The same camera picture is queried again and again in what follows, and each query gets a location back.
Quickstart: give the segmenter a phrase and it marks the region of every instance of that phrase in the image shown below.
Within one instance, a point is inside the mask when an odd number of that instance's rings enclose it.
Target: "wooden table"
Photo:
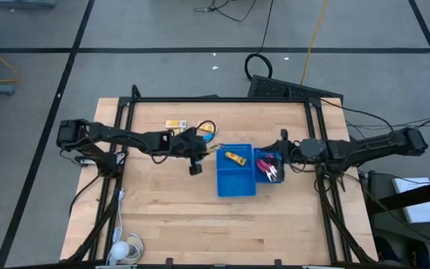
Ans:
[[[329,100],[340,104],[339,99]],[[117,101],[100,99],[94,121],[112,126]],[[348,140],[343,111],[322,104],[328,138]],[[314,109],[313,115],[317,127]],[[219,128],[214,143],[267,146],[280,138],[280,129],[288,130],[290,140],[308,137],[304,105],[298,103],[137,103],[131,130],[160,131],[166,120],[188,120],[189,126],[213,120]],[[99,146],[108,149],[106,143]],[[330,264],[313,173],[285,169],[282,184],[258,185],[256,197],[222,199],[216,193],[215,154],[202,162],[202,174],[190,176],[188,166],[188,160],[176,158],[156,165],[149,156],[129,149],[122,183],[122,238],[133,232],[144,240],[140,264],[163,264],[170,257],[176,264],[273,265],[275,259],[284,265]],[[354,168],[348,173],[357,176]],[[83,168],[78,190],[95,175],[95,167]],[[377,260],[361,187],[348,177],[344,182],[346,192],[340,191],[340,200],[346,227]],[[74,205],[61,258],[74,253],[93,228],[101,186],[102,180]],[[343,260],[333,227],[337,257]],[[103,232],[98,258],[105,236]]]

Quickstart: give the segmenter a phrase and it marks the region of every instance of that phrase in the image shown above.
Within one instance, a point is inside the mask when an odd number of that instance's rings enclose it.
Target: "yellow object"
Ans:
[[[202,126],[200,126],[199,129],[202,131],[209,132],[211,134],[214,133],[214,126],[212,126],[210,123],[204,123]]]
[[[303,81],[305,80],[306,69],[308,68],[308,61],[310,58],[311,48],[313,47],[314,39],[317,37],[318,29],[320,28],[321,22],[323,20],[323,16],[325,15],[326,8],[328,7],[328,2],[329,2],[329,0],[325,0],[325,4],[322,6],[322,11],[321,11],[320,18],[318,19],[317,26],[314,29],[313,37],[311,38],[311,42],[310,42],[310,45],[308,47],[308,53],[306,54],[305,67],[303,68],[302,81],[299,82],[300,85],[303,85]]]
[[[176,129],[173,129],[173,135],[176,136],[176,135],[180,134],[183,131],[185,131],[185,128],[176,128]]]
[[[19,77],[19,73],[18,70],[14,67],[12,67],[10,64],[7,63],[7,61],[5,61],[1,56],[0,56],[0,61],[7,67],[9,68],[11,71],[13,71],[13,73]],[[0,79],[0,83],[5,83],[5,82],[19,82],[20,79]]]
[[[225,152],[225,157],[231,159],[241,166],[245,166],[246,159],[231,152]]]
[[[218,149],[220,149],[222,146],[223,146],[223,144],[213,145],[213,146],[211,146],[211,147],[209,147],[209,148],[207,149],[207,153],[208,153],[208,154],[211,154],[211,153],[213,153],[213,152],[216,152],[216,151],[217,151]]]
[[[175,128],[186,128],[187,121],[186,120],[167,120],[165,122],[165,128],[175,129]]]

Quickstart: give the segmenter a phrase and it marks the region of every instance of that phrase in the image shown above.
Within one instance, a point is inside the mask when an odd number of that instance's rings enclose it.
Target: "yellow cable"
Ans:
[[[16,68],[12,67],[10,64],[7,63],[7,61],[5,61],[1,56],[0,56],[0,61],[7,67],[9,68],[11,71],[13,71],[13,73],[19,77],[19,72]],[[0,79],[0,83],[5,83],[5,82],[19,82],[19,79]]]
[[[19,82],[19,79],[0,79],[0,83]]]
[[[308,47],[308,53],[306,54],[305,67],[303,68],[302,81],[299,82],[300,85],[303,85],[303,81],[305,80],[306,69],[308,68],[308,61],[309,61],[309,58],[310,58],[311,48],[313,47],[314,40],[317,37],[318,29],[320,28],[321,22],[323,20],[323,16],[325,15],[326,8],[328,7],[328,2],[329,2],[329,0],[325,0],[325,4],[322,6],[322,11],[321,11],[320,18],[318,19],[317,26],[314,29],[313,37],[311,38],[311,42],[310,42],[310,45]]]

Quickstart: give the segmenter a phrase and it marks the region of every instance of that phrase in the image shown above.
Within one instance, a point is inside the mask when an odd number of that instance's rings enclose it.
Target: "floor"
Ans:
[[[60,120],[92,119],[98,98],[127,96],[133,83],[143,96],[246,96],[243,62],[261,44],[269,9],[268,0],[257,1],[239,23],[217,12],[193,12],[209,0],[95,0],[82,49],[67,66],[88,3],[92,0],[59,0],[54,10],[0,9],[1,56],[22,76],[13,96],[0,95],[0,248],[43,129],[51,130],[48,143],[40,144],[42,159],[7,267],[59,258],[79,174],[78,167],[58,155],[55,126]],[[231,1],[225,10],[243,17],[251,3]],[[412,3],[430,32],[430,1]],[[299,83],[302,48],[308,46],[322,8],[323,0],[275,0],[265,42],[271,52],[264,53],[272,62],[273,78]],[[430,42],[425,33],[409,0],[333,0],[305,84],[342,93],[346,107],[391,123],[430,117]],[[60,81],[68,67],[72,71],[64,87]],[[267,72],[260,61],[249,68],[259,75]],[[0,63],[0,79],[10,77]],[[53,126],[46,119],[58,98]],[[346,118],[380,124],[360,114],[346,113]],[[355,130],[350,133],[359,137]],[[430,128],[423,135],[429,144],[425,155],[392,156],[363,168],[430,178]],[[386,236],[402,248],[396,236]]]

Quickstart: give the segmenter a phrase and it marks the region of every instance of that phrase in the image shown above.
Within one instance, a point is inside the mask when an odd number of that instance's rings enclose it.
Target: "blue plastic basket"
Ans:
[[[240,166],[225,152],[232,152],[246,159]],[[253,152],[251,144],[224,144],[216,151],[216,188],[219,197],[251,197],[257,194],[254,177]]]
[[[273,158],[281,159],[281,156],[278,152],[265,152],[261,151],[259,148],[253,149],[253,163],[255,163],[259,158],[267,158],[268,155],[273,156]],[[270,183],[270,184],[280,184],[281,182],[270,182],[267,175],[261,172],[258,167],[255,165],[255,182],[257,183]]]

